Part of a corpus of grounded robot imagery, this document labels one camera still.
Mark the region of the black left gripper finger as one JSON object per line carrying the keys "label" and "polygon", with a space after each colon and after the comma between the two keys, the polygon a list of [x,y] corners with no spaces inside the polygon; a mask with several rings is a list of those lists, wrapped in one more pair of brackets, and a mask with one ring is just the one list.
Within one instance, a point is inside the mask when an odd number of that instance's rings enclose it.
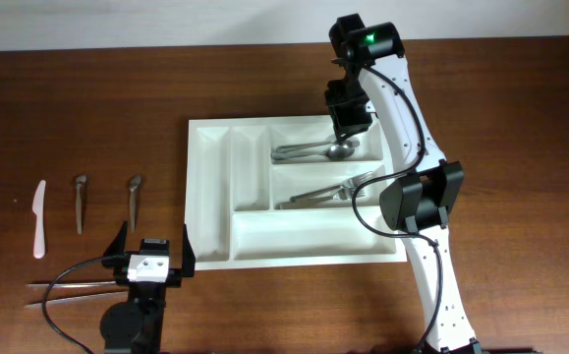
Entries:
{"label": "black left gripper finger", "polygon": [[190,242],[187,225],[183,227],[182,236],[182,267],[181,272],[184,278],[194,277],[196,272],[196,255]]}
{"label": "black left gripper finger", "polygon": [[125,251],[125,243],[128,234],[128,222],[124,221],[113,241],[103,253],[104,257],[123,255]]}

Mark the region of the metal tablespoon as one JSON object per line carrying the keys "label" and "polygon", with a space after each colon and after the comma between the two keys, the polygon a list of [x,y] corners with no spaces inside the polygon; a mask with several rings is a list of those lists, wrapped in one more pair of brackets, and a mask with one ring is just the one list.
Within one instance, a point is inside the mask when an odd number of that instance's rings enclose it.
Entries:
{"label": "metal tablespoon", "polygon": [[[350,139],[342,142],[342,144],[349,144],[353,148],[358,147],[360,145],[360,143],[361,142],[357,138],[350,138]],[[329,145],[339,145],[339,142],[334,140],[334,141],[321,141],[321,142],[315,142],[315,143],[279,146],[279,147],[276,147],[274,149],[274,151],[275,152],[289,152],[289,151],[294,151],[294,150],[298,150],[298,149],[317,148],[317,147],[329,146]]]}
{"label": "metal tablespoon", "polygon": [[283,161],[302,157],[321,156],[330,161],[339,161],[353,155],[355,150],[356,146],[349,144],[332,144],[324,147],[305,147],[290,151],[275,151],[270,157],[275,161]]}

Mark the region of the metal fork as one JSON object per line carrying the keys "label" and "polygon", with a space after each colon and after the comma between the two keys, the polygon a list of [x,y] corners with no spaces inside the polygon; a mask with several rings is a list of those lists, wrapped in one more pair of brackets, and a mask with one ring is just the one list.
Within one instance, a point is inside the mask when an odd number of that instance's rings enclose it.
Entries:
{"label": "metal fork", "polygon": [[340,188],[338,190],[329,191],[316,197],[302,197],[299,199],[290,199],[288,202],[280,203],[276,209],[294,209],[313,207],[329,201],[350,201],[354,196],[355,188]]}
{"label": "metal fork", "polygon": [[340,184],[336,184],[336,185],[329,186],[326,188],[322,188],[319,190],[315,190],[312,192],[307,192],[307,193],[304,193],[301,195],[290,197],[289,201],[290,202],[302,201],[302,200],[314,198],[316,196],[323,195],[323,194],[326,194],[326,193],[332,192],[332,191],[341,190],[341,189],[344,189],[348,192],[353,192],[356,188],[358,188],[364,182],[367,182],[368,180],[370,180],[374,176],[375,176],[374,171],[368,171],[368,172],[365,172],[363,174],[359,174],[359,175],[355,175],[353,177],[347,178],[344,181],[342,181]]}

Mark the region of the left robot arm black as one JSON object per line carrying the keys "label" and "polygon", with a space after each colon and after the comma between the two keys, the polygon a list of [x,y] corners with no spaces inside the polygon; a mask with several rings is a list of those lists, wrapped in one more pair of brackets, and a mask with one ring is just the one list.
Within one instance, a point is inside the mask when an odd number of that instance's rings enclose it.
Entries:
{"label": "left robot arm black", "polygon": [[182,266],[170,265],[170,241],[143,239],[136,252],[125,250],[129,223],[121,225],[103,253],[102,266],[113,271],[117,285],[128,288],[127,299],[102,316],[100,333],[106,353],[159,353],[166,290],[179,288],[196,272],[196,256],[188,232],[183,232]]}

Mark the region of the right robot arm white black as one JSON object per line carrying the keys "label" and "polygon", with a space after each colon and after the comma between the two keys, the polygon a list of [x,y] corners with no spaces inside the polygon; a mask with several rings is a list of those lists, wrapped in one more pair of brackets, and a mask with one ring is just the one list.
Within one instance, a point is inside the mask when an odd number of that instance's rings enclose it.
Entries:
{"label": "right robot arm white black", "polygon": [[329,30],[324,116],[193,120],[186,216],[200,270],[409,262],[420,353],[478,353],[449,252],[464,172],[431,136],[394,25]]}

